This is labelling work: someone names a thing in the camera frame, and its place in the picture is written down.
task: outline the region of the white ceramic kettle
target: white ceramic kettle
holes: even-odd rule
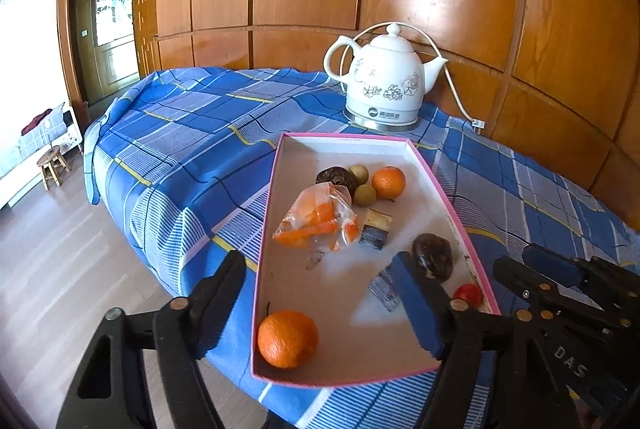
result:
[[[341,35],[324,56],[324,71],[347,85],[345,114],[350,119],[410,126],[417,121],[422,98],[433,88],[447,60],[436,57],[423,64],[411,43],[400,37],[397,23],[386,31],[364,46]],[[349,72],[339,76],[331,70],[330,61],[341,46],[353,48],[353,61]]]

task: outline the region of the dried fruit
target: dried fruit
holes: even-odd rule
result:
[[[351,198],[353,198],[353,195],[358,188],[358,179],[355,175],[348,169],[340,167],[339,165],[320,171],[316,176],[316,183],[320,184],[322,182],[331,182],[334,185],[344,185],[349,190]]]
[[[406,178],[399,168],[387,165],[373,173],[371,186],[378,193],[378,198],[395,200],[404,191]]]
[[[356,189],[353,195],[353,202],[360,207],[370,207],[378,198],[376,190],[370,185],[364,184]]]
[[[447,281],[450,278],[453,255],[446,239],[435,234],[419,234],[411,248],[418,265],[425,269],[429,279]]]
[[[369,181],[369,169],[362,164],[352,165],[349,171],[357,178],[360,185],[366,184]]]
[[[322,182],[299,194],[272,238],[296,249],[338,250],[359,235],[347,188]]]
[[[305,314],[276,312],[258,328],[258,350],[269,364],[281,369],[298,367],[318,349],[318,327]]]

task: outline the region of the floral pattern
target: floral pattern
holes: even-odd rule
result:
[[[362,87],[362,93],[364,94],[365,97],[373,97],[375,95],[380,95],[380,92],[382,91],[382,88],[380,88],[380,86],[363,86]]]
[[[407,96],[414,96],[418,92],[420,86],[420,76],[417,72],[402,82],[402,88],[404,88],[404,94]]]
[[[354,69],[353,69],[353,80],[357,83],[363,83],[365,81],[365,73],[364,73],[364,59],[360,58],[355,61]]]
[[[389,87],[382,94],[385,99],[389,99],[390,101],[401,101],[402,100],[402,88],[397,84],[389,85]]]

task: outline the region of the kettle spout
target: kettle spout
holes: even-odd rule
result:
[[[436,83],[436,79],[438,78],[438,74],[440,73],[440,69],[444,66],[448,59],[444,57],[436,57],[432,59],[428,63],[422,65],[424,68],[424,93],[428,93],[431,91],[433,86]]]

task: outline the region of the blue plaid bedsheet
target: blue plaid bedsheet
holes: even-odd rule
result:
[[[174,69],[113,102],[86,132],[87,197],[100,199],[164,287],[188,295],[231,248],[246,282],[209,360],[241,389],[299,428],[412,427],[434,373],[347,388],[293,389],[249,372],[262,221],[283,132],[375,133],[349,125],[344,96],[322,72]],[[431,103],[410,138],[430,164],[478,251],[503,313],[524,303],[493,281],[495,259],[521,260],[538,243],[568,257],[640,269],[638,237],[569,180],[482,136]],[[567,295],[586,300],[573,290]],[[490,362],[483,362],[466,427],[480,427]]]

